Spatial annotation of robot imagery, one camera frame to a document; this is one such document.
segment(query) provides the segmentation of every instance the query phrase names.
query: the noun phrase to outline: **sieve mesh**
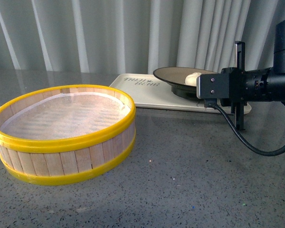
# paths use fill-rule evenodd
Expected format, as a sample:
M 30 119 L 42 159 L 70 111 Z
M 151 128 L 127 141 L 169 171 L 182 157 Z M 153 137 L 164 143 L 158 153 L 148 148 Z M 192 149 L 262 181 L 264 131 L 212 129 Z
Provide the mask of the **sieve mesh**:
M 100 131 L 122 120 L 129 112 L 127 105 L 110 95 L 58 94 L 23 109 L 0 130 L 24 139 L 64 139 Z

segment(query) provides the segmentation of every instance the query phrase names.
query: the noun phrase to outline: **black cylindrical motor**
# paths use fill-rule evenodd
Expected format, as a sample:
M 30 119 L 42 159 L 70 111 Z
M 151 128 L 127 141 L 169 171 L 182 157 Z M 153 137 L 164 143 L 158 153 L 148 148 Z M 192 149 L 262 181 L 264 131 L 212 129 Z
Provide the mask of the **black cylindrical motor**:
M 245 101 L 285 102 L 285 20 L 275 29 L 274 66 L 243 73 Z
M 274 73 L 285 74 L 285 20 L 275 27 Z

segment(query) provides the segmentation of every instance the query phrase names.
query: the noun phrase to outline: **curtain fold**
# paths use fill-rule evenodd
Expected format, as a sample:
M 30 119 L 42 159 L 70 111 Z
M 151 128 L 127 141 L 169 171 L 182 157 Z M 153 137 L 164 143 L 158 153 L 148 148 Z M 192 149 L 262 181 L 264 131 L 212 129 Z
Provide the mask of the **curtain fold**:
M 246 42 L 246 70 L 271 67 L 285 0 L 0 0 L 0 68 L 151 74 L 219 72 Z

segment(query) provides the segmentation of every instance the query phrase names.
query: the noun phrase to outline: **dough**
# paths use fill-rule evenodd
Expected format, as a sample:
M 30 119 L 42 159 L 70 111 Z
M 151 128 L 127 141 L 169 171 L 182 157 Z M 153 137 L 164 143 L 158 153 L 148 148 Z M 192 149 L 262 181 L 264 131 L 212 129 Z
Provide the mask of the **dough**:
M 189 86 L 196 86 L 196 79 L 200 76 L 200 72 L 195 72 L 191 75 L 188 75 L 185 80 L 185 84 Z

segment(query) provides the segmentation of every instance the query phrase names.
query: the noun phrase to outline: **table surface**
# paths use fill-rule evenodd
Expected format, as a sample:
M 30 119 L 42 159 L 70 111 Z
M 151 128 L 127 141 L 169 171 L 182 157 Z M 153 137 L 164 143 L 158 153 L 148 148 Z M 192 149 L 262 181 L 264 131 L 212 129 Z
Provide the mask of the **table surface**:
M 0 106 L 52 86 L 108 86 L 117 76 L 0 70 Z M 264 150 L 284 145 L 284 106 L 250 104 L 244 137 Z M 219 114 L 138 108 L 136 131 L 120 165 L 76 184 L 28 184 L 0 161 L 0 228 L 285 228 L 285 153 L 251 152 Z

